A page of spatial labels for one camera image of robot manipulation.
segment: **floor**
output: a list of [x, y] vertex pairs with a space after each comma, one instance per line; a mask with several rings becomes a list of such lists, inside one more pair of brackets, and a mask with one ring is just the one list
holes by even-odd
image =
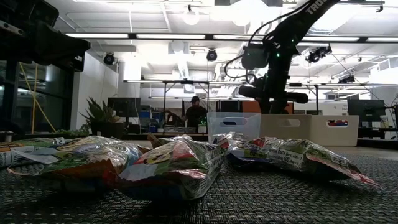
[[[152, 148], [149, 141], [129, 141], [141, 146]], [[347, 154], [357, 154], [362, 156], [373, 156], [381, 159], [392, 159], [398, 161], [398, 149], [388, 150], [388, 149], [374, 149], [366, 147], [327, 147], [329, 150], [335, 153], [347, 153]]]

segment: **woven mat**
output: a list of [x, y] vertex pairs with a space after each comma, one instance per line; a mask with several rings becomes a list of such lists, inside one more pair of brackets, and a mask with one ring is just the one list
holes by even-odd
[[154, 203], [116, 190], [56, 193], [3, 169], [0, 223], [398, 223], [398, 161], [346, 156], [384, 190], [355, 180], [317, 183], [284, 172], [237, 172], [225, 162], [203, 198]]

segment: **clear plastic bin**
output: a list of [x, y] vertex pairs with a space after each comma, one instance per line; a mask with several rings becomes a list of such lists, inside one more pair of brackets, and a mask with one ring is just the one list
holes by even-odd
[[213, 142], [214, 134], [228, 133], [234, 131], [243, 133], [249, 139], [260, 136], [261, 114], [259, 113], [207, 113], [207, 126], [209, 142]]

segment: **man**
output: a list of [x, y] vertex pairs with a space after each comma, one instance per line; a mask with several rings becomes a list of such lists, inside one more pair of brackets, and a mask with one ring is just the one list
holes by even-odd
[[192, 106], [187, 109], [185, 116], [181, 118], [183, 122], [188, 120], [188, 127], [198, 127], [201, 123], [201, 120], [207, 117], [207, 110], [200, 106], [199, 97], [194, 96], [191, 99]]

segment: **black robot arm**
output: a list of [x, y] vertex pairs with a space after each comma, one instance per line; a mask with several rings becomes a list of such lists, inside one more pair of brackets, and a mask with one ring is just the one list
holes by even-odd
[[[290, 78], [289, 70], [292, 57], [299, 54], [296, 46], [309, 28], [339, 1], [309, 0], [300, 11], [286, 18], [275, 30], [267, 34], [262, 45], [249, 43], [242, 58], [243, 67], [252, 69], [265, 67], [268, 64], [269, 68], [264, 77], [253, 83], [254, 88], [242, 86], [239, 89], [239, 94], [259, 99], [263, 114], [281, 113], [288, 100], [306, 103], [308, 101], [306, 94], [291, 94], [285, 91], [287, 80]], [[264, 60], [255, 64], [259, 61], [258, 57], [262, 57]]]

